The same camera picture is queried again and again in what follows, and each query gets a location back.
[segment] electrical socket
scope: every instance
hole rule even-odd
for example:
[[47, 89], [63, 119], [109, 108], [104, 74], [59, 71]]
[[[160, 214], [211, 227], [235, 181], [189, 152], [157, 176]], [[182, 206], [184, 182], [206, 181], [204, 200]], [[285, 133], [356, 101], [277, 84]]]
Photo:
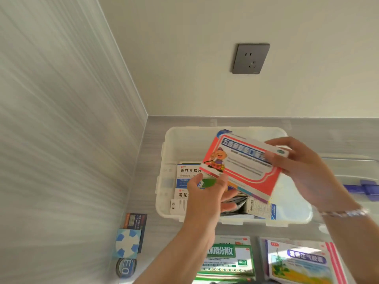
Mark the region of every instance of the electrical socket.
[[239, 44], [233, 74], [257, 75], [265, 62], [270, 44]]

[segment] cartoon character illustration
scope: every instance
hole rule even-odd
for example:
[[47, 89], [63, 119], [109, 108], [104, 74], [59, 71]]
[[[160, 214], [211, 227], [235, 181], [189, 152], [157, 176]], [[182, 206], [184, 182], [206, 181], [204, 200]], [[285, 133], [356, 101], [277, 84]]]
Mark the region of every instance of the cartoon character illustration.
[[215, 150], [215, 152], [211, 153], [210, 160], [204, 163], [208, 163], [208, 167], [214, 168], [219, 172], [223, 172], [225, 166], [222, 160], [225, 159], [227, 156], [228, 155], [226, 154], [226, 152], [224, 152], [224, 150], [219, 147], [217, 150]]

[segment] white medicine box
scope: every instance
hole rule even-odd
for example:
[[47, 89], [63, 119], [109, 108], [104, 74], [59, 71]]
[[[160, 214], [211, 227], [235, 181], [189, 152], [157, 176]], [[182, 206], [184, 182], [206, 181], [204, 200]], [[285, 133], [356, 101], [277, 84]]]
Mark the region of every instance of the white medicine box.
[[[201, 161], [218, 131], [228, 129], [247, 138], [266, 141], [287, 136], [275, 127], [173, 127], [166, 132], [161, 151], [161, 170], [157, 178], [155, 208], [164, 218], [184, 221], [182, 215], [170, 214], [174, 198], [177, 164], [181, 161]], [[275, 185], [270, 202], [276, 205], [276, 219], [255, 219], [253, 215], [221, 216], [223, 224], [261, 223], [267, 226], [287, 227], [288, 224], [306, 224], [313, 216], [311, 205], [302, 198], [292, 179], [283, 173]]]

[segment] gray countertop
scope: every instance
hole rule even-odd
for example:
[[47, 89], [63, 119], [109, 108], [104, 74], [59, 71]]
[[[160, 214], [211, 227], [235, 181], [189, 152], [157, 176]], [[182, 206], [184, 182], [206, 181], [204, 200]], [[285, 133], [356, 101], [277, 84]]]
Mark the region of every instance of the gray countertop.
[[[210, 117], [149, 117], [135, 170], [127, 212], [147, 213], [142, 252], [132, 282], [177, 234], [182, 223], [164, 219], [155, 210], [155, 185], [161, 165], [161, 148], [166, 131], [173, 126], [277, 126], [298, 138], [316, 152], [359, 154], [379, 158], [379, 119], [278, 119], [278, 118], [210, 118]], [[251, 237], [257, 279], [263, 279], [257, 237], [284, 237], [299, 240], [330, 240], [318, 229], [318, 224], [290, 224], [287, 228], [259, 224], [218, 224], [218, 235], [247, 235]], [[110, 276], [115, 276], [116, 261], [110, 264]], [[349, 283], [354, 283], [349, 273]]]

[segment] silver bracelet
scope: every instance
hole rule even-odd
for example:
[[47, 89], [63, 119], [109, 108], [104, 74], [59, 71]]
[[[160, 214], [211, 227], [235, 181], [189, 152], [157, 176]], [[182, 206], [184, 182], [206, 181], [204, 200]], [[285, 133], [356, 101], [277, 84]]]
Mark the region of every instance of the silver bracelet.
[[320, 212], [321, 216], [332, 216], [332, 217], [355, 217], [355, 216], [365, 216], [369, 213], [367, 208], [360, 208], [351, 211], [326, 211]]

